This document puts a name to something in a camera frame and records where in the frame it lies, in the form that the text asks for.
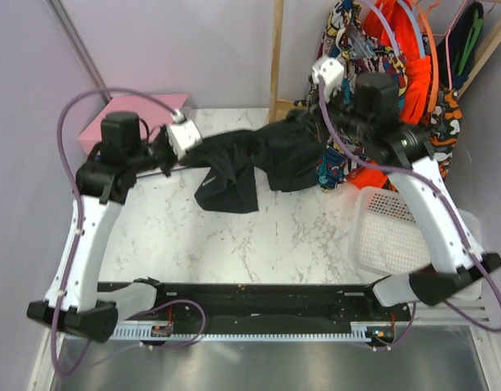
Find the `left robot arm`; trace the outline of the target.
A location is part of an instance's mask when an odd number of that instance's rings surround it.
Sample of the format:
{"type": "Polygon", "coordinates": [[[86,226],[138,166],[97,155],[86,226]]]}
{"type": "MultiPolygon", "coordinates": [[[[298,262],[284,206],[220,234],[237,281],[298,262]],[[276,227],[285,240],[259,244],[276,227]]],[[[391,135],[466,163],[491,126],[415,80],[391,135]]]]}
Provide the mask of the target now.
{"type": "Polygon", "coordinates": [[[27,317],[58,332],[103,343],[118,322],[143,313],[165,317],[168,301],[161,282],[146,277],[110,292],[99,290],[99,272],[109,236],[128,192],[145,170],[165,176],[177,161],[167,134],[149,143],[134,112],[110,112],[101,121],[102,140],[76,173],[78,194],[59,268],[46,295],[29,303],[27,317]]]}

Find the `orange hanger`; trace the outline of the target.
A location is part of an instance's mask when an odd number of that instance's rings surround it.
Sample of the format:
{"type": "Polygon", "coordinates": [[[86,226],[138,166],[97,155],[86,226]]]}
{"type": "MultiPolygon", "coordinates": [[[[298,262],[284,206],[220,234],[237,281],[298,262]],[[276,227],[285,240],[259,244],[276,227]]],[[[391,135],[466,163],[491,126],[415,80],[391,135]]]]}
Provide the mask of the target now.
{"type": "Polygon", "coordinates": [[[428,107],[427,113],[432,113],[434,108],[437,105],[437,97],[439,91],[439,67],[438,67],[438,58],[437,58],[437,48],[433,36],[433,31],[428,22],[428,12],[424,12],[420,6],[419,1],[414,1],[413,4],[416,6],[420,21],[424,26],[424,31],[427,35],[430,49],[430,57],[431,57],[431,88],[428,95],[428,107]]]}

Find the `dark navy shorts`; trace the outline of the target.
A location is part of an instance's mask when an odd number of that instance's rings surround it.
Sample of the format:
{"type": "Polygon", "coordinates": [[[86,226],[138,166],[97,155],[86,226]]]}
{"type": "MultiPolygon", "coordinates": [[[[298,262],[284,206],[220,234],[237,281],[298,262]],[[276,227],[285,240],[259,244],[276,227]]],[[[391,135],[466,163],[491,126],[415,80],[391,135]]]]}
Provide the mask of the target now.
{"type": "Polygon", "coordinates": [[[245,214],[258,211],[256,169],[272,191],[305,190],[318,184],[315,170],[324,149],[313,124],[289,118],[205,138],[180,164],[209,170],[194,194],[203,210],[245,214]]]}

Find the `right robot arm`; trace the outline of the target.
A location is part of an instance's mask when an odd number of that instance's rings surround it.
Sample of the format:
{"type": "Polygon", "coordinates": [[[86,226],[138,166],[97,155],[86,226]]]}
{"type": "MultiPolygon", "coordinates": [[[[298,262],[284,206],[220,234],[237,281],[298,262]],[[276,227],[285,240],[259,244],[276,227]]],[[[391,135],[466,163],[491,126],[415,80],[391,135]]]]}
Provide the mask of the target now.
{"type": "Polygon", "coordinates": [[[395,112],[394,80],[384,73],[364,73],[358,79],[354,103],[346,103],[342,78],[342,72],[331,72],[329,67],[312,72],[316,95],[305,111],[308,122],[336,142],[348,160],[388,176],[411,211],[430,255],[430,263],[423,268],[375,281],[369,287],[371,295],[363,299],[363,313],[378,321],[391,312],[392,305],[445,303],[483,279],[493,286],[491,275],[501,268],[501,256],[485,251],[468,233],[424,131],[402,122],[395,112]]]}

